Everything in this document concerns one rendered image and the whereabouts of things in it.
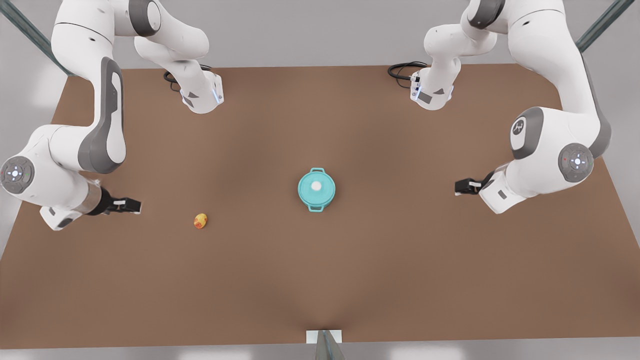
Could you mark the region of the silver frame post with foot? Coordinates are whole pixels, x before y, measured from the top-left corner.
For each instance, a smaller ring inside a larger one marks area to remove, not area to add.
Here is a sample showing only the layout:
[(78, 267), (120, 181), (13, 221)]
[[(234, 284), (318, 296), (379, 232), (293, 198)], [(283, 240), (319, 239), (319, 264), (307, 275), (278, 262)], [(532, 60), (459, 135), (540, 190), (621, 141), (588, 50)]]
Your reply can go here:
[(342, 330), (307, 330), (306, 343), (315, 344), (314, 360), (346, 360), (341, 347)]

